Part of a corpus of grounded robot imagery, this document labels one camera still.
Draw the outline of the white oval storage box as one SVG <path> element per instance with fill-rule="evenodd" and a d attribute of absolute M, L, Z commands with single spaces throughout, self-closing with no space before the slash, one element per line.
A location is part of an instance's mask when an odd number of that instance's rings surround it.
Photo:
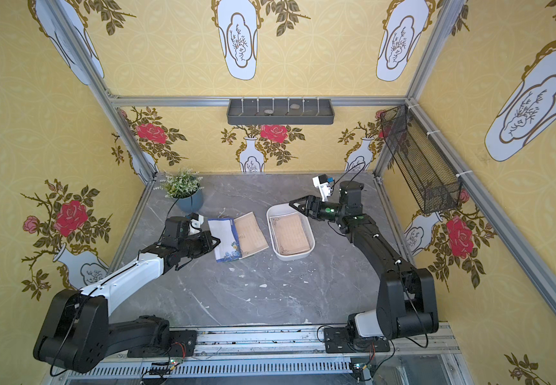
<path fill-rule="evenodd" d="M 306 216 L 284 203 L 271 206 L 266 218 L 273 251 L 281 261 L 297 261 L 312 253 L 316 242 Z"/>

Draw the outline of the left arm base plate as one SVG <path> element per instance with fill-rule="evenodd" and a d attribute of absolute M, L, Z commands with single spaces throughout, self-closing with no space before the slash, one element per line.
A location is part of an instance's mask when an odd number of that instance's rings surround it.
<path fill-rule="evenodd" d="M 198 332 L 196 330 L 170 330 L 149 346 L 130 349 L 128 358 L 187 358 L 194 354 Z"/>

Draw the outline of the potted green plant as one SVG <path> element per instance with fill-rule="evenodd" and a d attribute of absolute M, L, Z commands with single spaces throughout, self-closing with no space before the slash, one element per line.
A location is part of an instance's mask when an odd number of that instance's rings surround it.
<path fill-rule="evenodd" d="M 166 196 L 184 213 L 197 213 L 204 205 L 203 178 L 185 169 L 176 174 L 166 174 L 160 181 Z"/>

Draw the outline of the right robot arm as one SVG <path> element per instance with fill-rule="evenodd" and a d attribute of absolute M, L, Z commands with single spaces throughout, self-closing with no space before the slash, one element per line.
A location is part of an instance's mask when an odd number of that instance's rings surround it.
<path fill-rule="evenodd" d="M 308 218 L 335 223 L 377 274 L 376 308 L 350 319 L 356 336 L 393 340 L 433 334 L 439 329 L 434 278 L 428 269 L 402 258 L 382 237 L 376 222 L 364 212 L 363 189 L 362 183 L 342 181 L 337 203 L 307 195 L 290 201 L 289 206 Z"/>

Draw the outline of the brown lined stationery paper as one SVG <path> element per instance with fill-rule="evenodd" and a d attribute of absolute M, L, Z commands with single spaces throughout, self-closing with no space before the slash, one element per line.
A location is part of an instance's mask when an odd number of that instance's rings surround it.
<path fill-rule="evenodd" d="M 310 243 L 299 213 L 270 218 L 278 253 L 290 256 L 310 250 Z"/>

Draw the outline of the grey wall shelf tray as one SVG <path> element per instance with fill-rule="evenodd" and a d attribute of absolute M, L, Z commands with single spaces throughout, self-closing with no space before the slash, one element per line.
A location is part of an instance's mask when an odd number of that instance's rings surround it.
<path fill-rule="evenodd" d="M 227 120 L 236 125 L 331 125 L 331 99 L 320 97 L 242 97 L 229 100 Z"/>

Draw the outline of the blue floral stationery paper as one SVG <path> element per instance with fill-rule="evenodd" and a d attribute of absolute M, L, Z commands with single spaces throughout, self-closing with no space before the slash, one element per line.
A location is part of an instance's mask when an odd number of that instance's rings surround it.
<path fill-rule="evenodd" d="M 220 243 L 214 248 L 217 262 L 236 261 L 243 257 L 234 219 L 210 219 L 208 225 L 212 236 L 220 239 Z"/>

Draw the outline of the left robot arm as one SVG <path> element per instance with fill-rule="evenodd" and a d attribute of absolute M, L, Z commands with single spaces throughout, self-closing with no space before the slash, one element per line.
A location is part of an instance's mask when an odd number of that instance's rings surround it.
<path fill-rule="evenodd" d="M 150 348 L 167 354 L 170 324 L 157 316 L 112 323 L 109 318 L 130 296 L 171 270 L 181 270 L 211 253 L 221 240 L 185 217 L 167 218 L 157 242 L 122 268 L 80 290 L 62 290 L 48 308 L 32 355 L 35 360 L 86 373 L 105 357 Z"/>

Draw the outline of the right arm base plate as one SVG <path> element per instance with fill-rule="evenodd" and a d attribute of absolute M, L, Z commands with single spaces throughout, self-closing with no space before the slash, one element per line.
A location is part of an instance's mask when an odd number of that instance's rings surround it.
<path fill-rule="evenodd" d="M 353 327 L 322 327 L 321 341 L 328 354 L 391 352 L 390 343 L 381 337 L 361 337 Z"/>

